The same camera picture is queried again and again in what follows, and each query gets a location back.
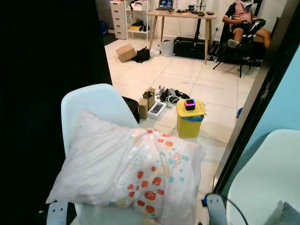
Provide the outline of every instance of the person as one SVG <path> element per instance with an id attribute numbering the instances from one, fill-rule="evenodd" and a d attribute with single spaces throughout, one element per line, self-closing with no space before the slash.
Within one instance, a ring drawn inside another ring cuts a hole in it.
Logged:
<path id="1" fill-rule="evenodd" d="M 234 40 L 228 41 L 229 46 L 236 47 L 239 45 L 242 35 L 249 34 L 252 22 L 258 19 L 251 12 L 251 5 L 251 0 L 236 0 L 223 17 L 223 22 L 231 24 L 234 34 Z M 271 33 L 265 28 L 260 28 L 256 35 L 263 38 L 263 45 L 268 49 L 271 42 Z"/>

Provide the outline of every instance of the laptop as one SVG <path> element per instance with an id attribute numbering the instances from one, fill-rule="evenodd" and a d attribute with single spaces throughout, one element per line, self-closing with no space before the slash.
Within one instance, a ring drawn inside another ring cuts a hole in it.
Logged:
<path id="1" fill-rule="evenodd" d="M 159 0 L 159 7 L 156 10 L 170 10 L 173 8 L 173 0 Z"/>

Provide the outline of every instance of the white pillow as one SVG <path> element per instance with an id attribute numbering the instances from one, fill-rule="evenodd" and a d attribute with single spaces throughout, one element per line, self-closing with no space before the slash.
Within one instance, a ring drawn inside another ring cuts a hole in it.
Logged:
<path id="1" fill-rule="evenodd" d="M 155 129 L 130 129 L 84 110 L 47 203 L 133 207 L 162 224 L 193 224 L 205 152 Z"/>

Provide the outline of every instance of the white plastic chair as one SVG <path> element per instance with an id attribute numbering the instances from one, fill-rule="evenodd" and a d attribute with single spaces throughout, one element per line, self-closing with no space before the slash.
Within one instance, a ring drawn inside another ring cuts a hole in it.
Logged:
<path id="1" fill-rule="evenodd" d="M 83 109 L 120 126 L 138 128 L 126 102 L 113 86 L 96 84 L 74 90 L 61 102 L 61 124 L 66 155 L 69 152 L 75 123 Z M 143 221 L 142 214 L 131 208 L 79 203 L 75 204 L 75 208 L 81 225 L 139 225 Z"/>
<path id="2" fill-rule="evenodd" d="M 284 202 L 300 211 L 299 140 L 299 130 L 271 132 L 234 178 L 228 198 L 236 203 L 249 225 L 272 224 Z M 226 210 L 228 224 L 245 224 L 230 203 Z"/>

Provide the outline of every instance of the yellow bin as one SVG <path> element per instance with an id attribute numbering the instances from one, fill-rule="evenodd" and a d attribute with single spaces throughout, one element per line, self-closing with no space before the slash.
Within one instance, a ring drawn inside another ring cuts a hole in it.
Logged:
<path id="1" fill-rule="evenodd" d="M 198 99 L 194 110 L 186 110 L 184 100 L 177 103 L 177 130 L 181 138 L 197 137 L 200 131 L 201 122 L 204 119 L 205 109 Z"/>

